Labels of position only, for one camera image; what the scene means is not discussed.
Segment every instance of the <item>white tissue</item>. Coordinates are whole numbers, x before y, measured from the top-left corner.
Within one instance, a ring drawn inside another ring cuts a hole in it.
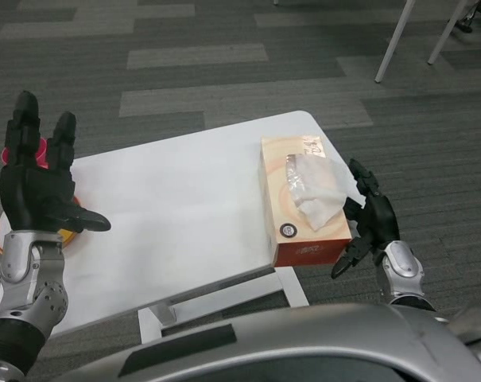
[[[345,164],[305,154],[286,157],[286,177],[295,205],[314,231],[343,209],[353,178]]]

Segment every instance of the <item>orange tissue box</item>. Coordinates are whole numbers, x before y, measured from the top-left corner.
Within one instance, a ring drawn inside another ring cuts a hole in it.
[[[333,264],[351,240],[346,217],[341,211],[317,231],[311,228],[290,193],[286,161],[292,154],[326,158],[319,136],[262,138],[259,172],[273,265]]]

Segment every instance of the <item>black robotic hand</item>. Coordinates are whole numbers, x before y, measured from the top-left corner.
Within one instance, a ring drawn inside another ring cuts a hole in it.
[[[39,167],[35,159],[40,123],[37,98],[22,92],[13,118],[7,123],[5,146],[9,160],[0,176],[0,198],[11,228],[49,232],[62,228],[73,232],[109,230],[111,224],[104,216],[72,201],[76,184],[70,168],[76,117],[66,111],[58,120],[53,137],[48,139],[48,169]]]

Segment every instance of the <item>metal joint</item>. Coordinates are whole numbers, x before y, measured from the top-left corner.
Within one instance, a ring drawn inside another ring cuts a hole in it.
[[[23,382],[25,375],[17,367],[8,362],[0,361],[0,382]]]

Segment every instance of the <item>black panel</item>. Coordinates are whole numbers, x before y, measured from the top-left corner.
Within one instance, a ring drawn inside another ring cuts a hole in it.
[[[189,334],[130,354],[118,376],[126,376],[156,364],[174,361],[205,350],[233,344],[236,341],[237,337],[231,324]]]

